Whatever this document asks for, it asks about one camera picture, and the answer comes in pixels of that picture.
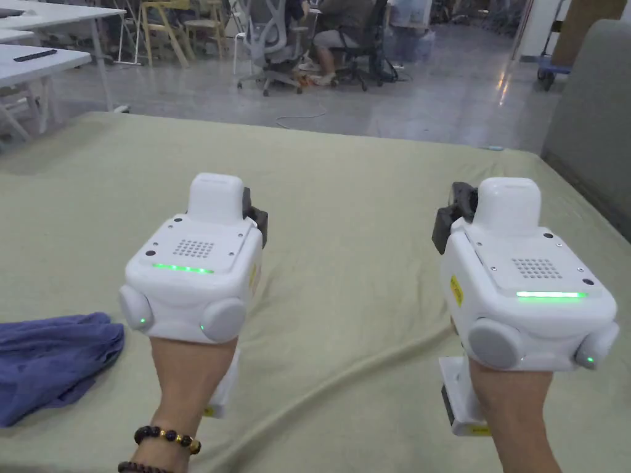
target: black office chair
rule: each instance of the black office chair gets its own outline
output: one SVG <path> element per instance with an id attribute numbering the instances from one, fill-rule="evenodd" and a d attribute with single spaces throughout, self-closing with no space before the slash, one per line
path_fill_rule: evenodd
<path id="1" fill-rule="evenodd" d="M 379 56 L 379 51 L 383 49 L 386 6 L 387 0 L 376 0 L 372 10 L 370 11 L 369 17 L 366 20 L 366 24 L 363 28 L 362 39 L 358 42 L 358 47 L 351 48 L 347 46 L 342 31 L 339 31 L 339 37 L 342 40 L 344 47 L 331 48 L 331 50 L 334 52 L 343 52 L 346 56 L 346 62 L 350 62 L 350 66 L 346 69 L 337 71 L 336 78 L 331 82 L 331 86 L 335 87 L 338 84 L 338 80 L 345 77 L 350 77 L 351 81 L 357 79 L 362 85 L 362 90 L 364 92 L 368 90 L 365 79 L 375 79 L 378 87 L 381 87 L 384 84 L 380 76 L 373 75 L 368 71 L 360 69 L 357 59 L 365 56 L 375 59 Z"/>

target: cable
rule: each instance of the cable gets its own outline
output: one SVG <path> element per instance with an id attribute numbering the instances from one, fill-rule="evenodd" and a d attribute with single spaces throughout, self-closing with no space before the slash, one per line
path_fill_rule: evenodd
<path id="1" fill-rule="evenodd" d="M 324 115 L 326 115 L 326 108 L 324 108 L 324 106 L 322 105 L 322 103 L 318 100 L 317 102 L 318 106 L 322 109 L 322 112 L 317 114 L 317 115 L 286 115 L 286 116 L 282 116 L 282 117 L 278 117 L 276 119 L 276 125 L 285 128 L 286 130 L 293 130 L 294 128 L 288 127 L 287 125 L 283 125 L 282 123 L 280 123 L 280 120 L 285 120 L 285 119 L 313 119 L 313 118 L 318 118 L 318 117 L 322 117 Z"/>

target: bed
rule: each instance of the bed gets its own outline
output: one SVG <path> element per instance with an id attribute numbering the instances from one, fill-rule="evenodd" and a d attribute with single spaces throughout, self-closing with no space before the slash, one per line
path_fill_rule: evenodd
<path id="1" fill-rule="evenodd" d="M 240 176 L 269 240 L 224 420 L 193 473 L 500 472 L 490 439 L 451 434 L 437 358 L 460 355 L 431 233 L 449 186 L 529 177 L 549 226 L 609 287 L 622 333 L 603 368 L 559 373 L 546 405 L 564 471 L 631 462 L 629 243 L 536 155 L 92 113 L 0 156 L 2 321 L 98 310 L 122 322 L 127 260 L 186 208 L 201 171 Z M 148 340 L 76 404 L 0 431 L 0 470 L 110 473 L 158 402 Z"/>

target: table leg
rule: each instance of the table leg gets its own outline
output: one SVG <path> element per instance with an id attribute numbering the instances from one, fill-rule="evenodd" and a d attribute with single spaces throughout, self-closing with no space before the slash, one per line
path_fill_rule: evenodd
<path id="1" fill-rule="evenodd" d="M 103 60 L 101 41 L 98 36 L 97 21 L 90 20 L 90 26 L 92 29 L 92 42 L 94 43 L 94 51 L 97 55 L 98 73 L 101 75 L 101 82 L 103 83 L 103 90 L 105 91 L 105 104 L 107 106 L 107 111 L 111 112 L 114 110 L 114 102 L 112 101 L 112 92 L 110 91 L 110 86 L 107 83 L 105 61 Z"/>
<path id="2" fill-rule="evenodd" d="M 39 107 L 37 105 L 35 92 L 33 91 L 33 85 L 31 83 L 27 83 L 26 88 L 28 109 L 30 110 L 31 116 L 33 117 L 33 122 L 35 123 L 35 126 L 33 128 L 38 129 L 42 119 L 39 113 Z"/>
<path id="3" fill-rule="evenodd" d="M 28 134 L 28 131 L 24 130 L 24 127 L 20 125 L 20 123 L 13 117 L 11 112 L 6 109 L 6 107 L 0 103 L 0 115 L 3 115 L 4 118 L 9 122 L 9 125 L 13 127 L 13 129 L 18 132 L 18 134 L 24 139 L 24 141 L 31 141 L 31 135 Z"/>

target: shoe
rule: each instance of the shoe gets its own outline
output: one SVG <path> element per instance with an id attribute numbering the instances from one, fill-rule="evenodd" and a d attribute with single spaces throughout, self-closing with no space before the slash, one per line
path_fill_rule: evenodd
<path id="1" fill-rule="evenodd" d="M 326 74 L 325 76 L 311 76 L 311 80 L 315 85 L 331 85 L 331 81 L 335 78 L 335 73 Z"/>
<path id="2" fill-rule="evenodd" d="M 308 72 L 308 73 L 318 73 L 318 72 L 320 72 L 320 65 L 314 63 L 310 59 L 308 59 L 307 62 L 303 62 L 302 64 L 299 64 L 298 68 L 301 71 Z"/>

